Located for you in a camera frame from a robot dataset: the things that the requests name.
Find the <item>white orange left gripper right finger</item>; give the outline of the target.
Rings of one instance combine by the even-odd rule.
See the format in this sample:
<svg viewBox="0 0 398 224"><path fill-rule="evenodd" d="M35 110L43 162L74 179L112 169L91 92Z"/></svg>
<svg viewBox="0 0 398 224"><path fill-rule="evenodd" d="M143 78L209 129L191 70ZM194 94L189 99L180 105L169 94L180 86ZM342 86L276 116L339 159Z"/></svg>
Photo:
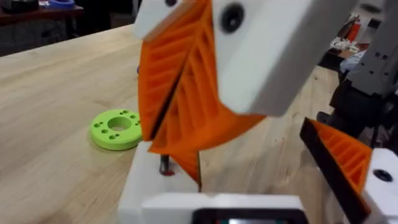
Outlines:
<svg viewBox="0 0 398 224"><path fill-rule="evenodd" d="M345 223L397 223L397 153L305 118L300 138L333 192Z"/></svg>

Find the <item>finger of the white orange right gripper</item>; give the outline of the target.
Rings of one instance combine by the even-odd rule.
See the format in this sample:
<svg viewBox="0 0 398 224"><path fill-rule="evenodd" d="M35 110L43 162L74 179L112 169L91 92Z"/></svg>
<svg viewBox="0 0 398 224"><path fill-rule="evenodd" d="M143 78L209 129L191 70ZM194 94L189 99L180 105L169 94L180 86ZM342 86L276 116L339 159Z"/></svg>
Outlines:
<svg viewBox="0 0 398 224"><path fill-rule="evenodd" d="M133 32L142 40L137 92L144 140L155 138L200 22L210 13L211 1L142 2Z"/></svg>
<svg viewBox="0 0 398 224"><path fill-rule="evenodd" d="M211 1L150 151L194 153L282 116L354 1Z"/></svg>

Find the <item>bare white left gripper left finger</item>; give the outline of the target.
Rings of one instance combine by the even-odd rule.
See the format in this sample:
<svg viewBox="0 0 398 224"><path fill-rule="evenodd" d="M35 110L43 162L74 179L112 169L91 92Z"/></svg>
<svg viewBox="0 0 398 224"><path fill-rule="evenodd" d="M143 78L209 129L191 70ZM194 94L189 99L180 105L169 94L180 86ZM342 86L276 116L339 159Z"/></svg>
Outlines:
<svg viewBox="0 0 398 224"><path fill-rule="evenodd" d="M148 151L151 145L150 141L142 141L137 145L118 204L120 223L143 223L143 202L158 194L197 193L199 190L199 184L172 158L169 159L171 173L161 174L163 159L161 155Z"/></svg>

